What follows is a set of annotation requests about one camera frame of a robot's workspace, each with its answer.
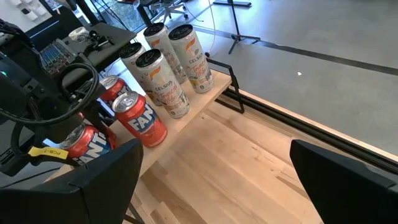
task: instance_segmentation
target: red soda can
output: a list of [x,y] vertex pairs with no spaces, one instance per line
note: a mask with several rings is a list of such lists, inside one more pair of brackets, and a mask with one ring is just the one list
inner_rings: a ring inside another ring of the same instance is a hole
[[100,98],[110,108],[112,108],[113,101],[118,96],[131,91],[127,83],[123,79],[118,78],[117,75],[110,75],[99,82],[106,88],[106,91]]
[[137,92],[130,91],[119,96],[112,110],[120,123],[146,147],[157,146],[166,138],[166,126],[145,97]]
[[[83,122],[85,122],[86,124],[92,125],[87,119],[85,119],[85,116],[82,112],[79,112],[79,116],[81,118],[83,118]],[[108,127],[108,125],[102,123],[102,125],[105,127],[106,129],[106,134],[108,135],[108,139],[111,143],[112,149],[116,149],[116,134]]]
[[60,148],[67,150],[68,157],[79,164],[85,164],[113,149],[103,133],[85,123],[75,128],[66,140],[61,142]]

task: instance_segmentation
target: black metal bracket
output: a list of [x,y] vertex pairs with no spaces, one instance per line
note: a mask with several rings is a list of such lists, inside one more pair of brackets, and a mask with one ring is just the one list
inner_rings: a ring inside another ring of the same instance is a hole
[[238,83],[238,79],[236,79],[236,76],[235,76],[235,74],[234,74],[234,71],[233,71],[232,67],[231,67],[230,65],[227,65],[227,64],[222,63],[222,62],[217,62],[216,60],[213,60],[213,59],[210,59],[210,58],[206,58],[206,60],[207,60],[208,63],[212,63],[212,64],[214,64],[214,65],[218,65],[218,66],[220,66],[220,67],[223,67],[223,68],[227,68],[227,69],[228,69],[229,75],[231,76],[231,79],[232,79],[232,84],[231,84],[231,86],[233,86],[233,87],[235,88],[235,91],[232,91],[232,90],[230,90],[230,89],[228,88],[228,89],[226,89],[226,90],[223,92],[223,95],[228,96],[227,93],[234,93],[234,94],[236,95],[236,100],[238,101],[240,108],[238,108],[238,107],[236,107],[236,106],[233,106],[233,105],[231,105],[231,104],[229,104],[229,103],[227,103],[227,102],[224,102],[224,101],[222,101],[222,100],[220,100],[220,99],[216,99],[215,101],[216,101],[217,103],[223,105],[223,106],[228,107],[229,109],[235,110],[235,111],[237,111],[237,112],[239,112],[239,113],[244,113],[243,101],[242,101],[242,98],[241,98],[241,94],[239,93],[239,83]]
[[137,210],[134,208],[132,203],[130,202],[129,204],[129,210],[134,215],[135,218],[129,216],[129,215],[124,215],[124,220],[132,223],[132,224],[145,224],[145,222],[142,220],[141,216],[139,216]]

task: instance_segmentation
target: tripod stand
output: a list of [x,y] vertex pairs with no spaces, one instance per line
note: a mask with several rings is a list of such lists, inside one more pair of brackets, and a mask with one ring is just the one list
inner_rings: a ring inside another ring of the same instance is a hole
[[233,12],[233,14],[234,14],[234,21],[235,21],[235,27],[236,27],[236,34],[232,34],[232,35],[231,35],[232,39],[234,39],[235,41],[234,41],[234,43],[232,44],[232,47],[231,47],[231,49],[229,50],[228,54],[231,54],[231,53],[232,53],[232,51],[233,51],[234,48],[235,48],[235,45],[236,45],[238,42],[240,42],[240,41],[242,40],[242,38],[244,38],[244,39],[253,39],[253,40],[255,40],[255,41],[253,42],[253,44],[256,43],[257,41],[261,40],[260,37],[246,36],[246,35],[241,35],[241,34],[239,33],[238,22],[237,22],[237,20],[236,20],[236,14],[235,14],[234,1],[233,1],[233,0],[230,0],[230,1],[231,1],[232,12]]
[[[220,5],[227,5],[229,6],[232,0],[215,0],[213,4],[220,4]],[[250,7],[251,2],[234,2],[233,3],[235,6],[241,6],[241,7]]]

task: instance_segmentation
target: wires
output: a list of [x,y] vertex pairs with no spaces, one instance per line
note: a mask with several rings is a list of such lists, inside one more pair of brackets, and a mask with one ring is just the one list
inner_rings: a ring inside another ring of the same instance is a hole
[[192,13],[191,13],[191,11],[189,11],[189,8],[188,8],[188,6],[187,6],[187,3],[185,2],[184,3],[184,5],[185,5],[185,8],[187,9],[187,11],[189,12],[189,14],[191,14],[191,16],[192,17],[194,17],[197,21],[199,21],[199,22],[204,22],[204,21],[200,21],[198,18],[196,18]]
[[210,0],[207,0],[207,1],[209,2],[210,12],[211,12],[211,18],[213,19],[213,31],[214,31],[214,34],[213,34],[213,43],[211,44],[210,50],[209,50],[209,52],[208,52],[208,53],[210,54],[211,50],[213,50],[214,42],[215,42],[215,40],[216,40],[216,23],[214,22],[214,15],[213,15],[213,10],[212,10],[212,8],[211,8]]
[[103,3],[104,3],[104,5],[106,6],[106,8],[104,7],[104,6],[101,6],[101,7],[103,7],[105,10],[107,10],[107,9],[109,9],[111,12],[109,12],[109,15],[111,15],[113,18],[115,18],[120,24],[122,24],[122,26],[124,27],[124,28],[126,28],[126,30],[129,30],[129,28],[127,28],[127,26],[124,24],[124,22],[120,19],[120,17],[108,6],[108,4],[104,1],[104,0],[101,0]]
[[69,117],[73,116],[74,114],[77,114],[77,112],[79,112],[81,109],[83,109],[88,102],[91,100],[91,97],[94,95],[97,87],[98,87],[98,83],[100,82],[100,78],[98,77],[98,73],[95,70],[95,68],[93,68],[90,65],[84,64],[84,63],[73,63],[70,64],[68,66],[65,67],[65,69],[61,72],[60,74],[60,79],[58,81],[58,87],[59,85],[61,85],[61,92],[63,94],[65,94],[65,89],[62,87],[62,80],[63,78],[65,78],[65,76],[68,74],[68,72],[70,72],[71,70],[74,70],[76,68],[83,68],[85,70],[90,71],[90,73],[93,76],[93,84],[90,86],[90,89],[88,90],[87,95],[83,98],[83,100],[81,102],[79,102],[79,104],[77,104],[77,106],[75,106],[73,109],[71,109],[70,111],[68,111],[67,113],[59,116],[58,118],[52,118],[52,119],[48,119],[48,120],[32,120],[32,119],[26,119],[26,118],[20,118],[14,114],[11,114],[8,111],[3,110],[2,108],[0,108],[0,115],[1,116],[5,116],[6,118],[10,119],[11,121],[17,122],[17,123],[22,123],[22,124],[30,124],[30,125],[36,125],[36,126],[45,126],[45,125],[51,125],[51,124],[56,124],[59,123],[61,121],[65,121],[66,119],[68,119]]
[[97,11],[98,15],[101,16],[102,20],[105,22],[105,18],[102,16],[101,12],[95,7],[93,0],[90,0],[91,4],[94,6],[95,10]]
[[113,65],[116,64],[116,62],[118,62],[119,60],[120,60],[120,58],[117,59],[116,61],[114,61],[114,62],[112,63],[111,67],[110,67],[110,68],[108,69],[108,71],[106,71],[106,73],[105,73],[105,76],[106,76],[106,77],[108,76],[108,72],[113,68]]
[[21,179],[21,180],[15,181],[15,182],[13,182],[13,183],[11,183],[11,184],[7,184],[7,185],[4,185],[4,186],[1,186],[0,189],[4,189],[4,188],[6,188],[6,187],[10,187],[10,186],[12,186],[12,185],[14,185],[14,184],[18,184],[18,183],[21,183],[21,182],[23,182],[23,181],[27,181],[27,180],[29,180],[29,179],[32,179],[32,178],[34,178],[34,177],[37,177],[37,176],[39,176],[39,175],[46,174],[46,173],[48,173],[48,172],[51,172],[51,171],[54,171],[54,170],[59,170],[59,169],[60,169],[60,167],[54,168],[54,169],[49,169],[49,170],[47,170],[47,171],[44,171],[44,172],[41,172],[41,173],[32,175],[32,176],[30,176],[30,177],[26,177],[26,178],[23,178],[23,179]]

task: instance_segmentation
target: black cable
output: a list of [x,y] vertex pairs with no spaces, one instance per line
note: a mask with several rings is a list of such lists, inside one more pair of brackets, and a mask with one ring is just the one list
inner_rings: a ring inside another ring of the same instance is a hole
[[75,106],[73,109],[68,111],[67,113],[59,116],[58,118],[52,118],[48,120],[42,120],[42,121],[37,121],[37,120],[32,120],[32,119],[26,119],[26,118],[19,118],[14,114],[11,114],[8,111],[4,111],[2,108],[0,108],[0,115],[5,116],[6,118],[10,119],[11,121],[17,122],[17,123],[22,123],[22,124],[29,124],[29,125],[39,125],[39,126],[47,126],[51,124],[56,124],[62,121],[65,121],[69,117],[73,116],[74,114],[77,114],[81,109],[83,109],[87,103],[91,100],[91,97],[94,95],[98,83],[100,82],[100,78],[98,77],[98,73],[95,70],[94,67],[91,65],[87,65],[85,63],[73,63],[65,67],[65,69],[60,73],[60,82],[62,82],[63,78],[67,75],[68,72],[76,69],[76,68],[83,68],[91,72],[93,75],[93,84],[90,86],[90,89],[88,90],[87,95],[83,98],[77,106]]
[[105,18],[102,16],[102,14],[100,13],[100,11],[97,9],[97,7],[95,6],[93,0],[90,0],[90,2],[92,3],[92,5],[94,6],[95,10],[97,11],[98,15],[101,16],[102,20],[104,22],[106,22]]
[[47,171],[44,171],[44,172],[41,172],[41,173],[32,175],[32,176],[30,176],[30,177],[26,177],[26,178],[23,178],[23,179],[21,179],[21,180],[15,181],[15,182],[13,182],[13,183],[11,183],[11,184],[7,184],[7,185],[4,185],[4,186],[1,186],[0,189],[4,189],[4,188],[9,187],[9,186],[12,186],[12,185],[14,185],[14,184],[18,184],[18,183],[21,183],[21,182],[23,182],[23,181],[26,181],[26,180],[32,179],[32,178],[34,178],[34,177],[37,177],[37,176],[39,176],[39,175],[46,174],[46,173],[48,173],[48,172],[51,172],[51,171],[54,171],[54,170],[59,170],[59,169],[60,169],[60,167],[58,167],[58,168],[53,168],[53,169],[49,169],[49,170],[47,170]]
[[[40,116],[39,109],[37,108],[37,105],[34,103],[34,100],[32,98],[28,99],[28,105],[34,115],[34,118],[36,120],[41,120],[42,118]],[[19,145],[19,136],[21,135],[21,131],[22,131],[23,127],[24,127],[23,124],[16,123],[14,126],[14,129],[12,130],[12,134],[11,134],[11,143],[10,143],[11,150],[15,155],[17,155],[19,157],[24,157],[28,153],[28,152],[22,152],[20,150],[20,145]],[[41,144],[42,141],[44,140],[45,129],[41,126],[38,126],[35,128],[34,133],[35,133],[35,138],[34,138],[33,146],[36,146],[38,144]]]
[[187,6],[187,3],[185,2],[184,3],[184,5],[185,5],[185,8],[187,9],[187,11],[189,12],[189,14],[191,14],[191,16],[193,16],[193,18],[195,18],[197,21],[199,21],[199,22],[204,22],[204,21],[200,21],[199,19],[197,19],[197,17],[196,16],[194,16],[192,13],[191,13],[191,11],[189,11],[189,8],[188,8],[188,6]]

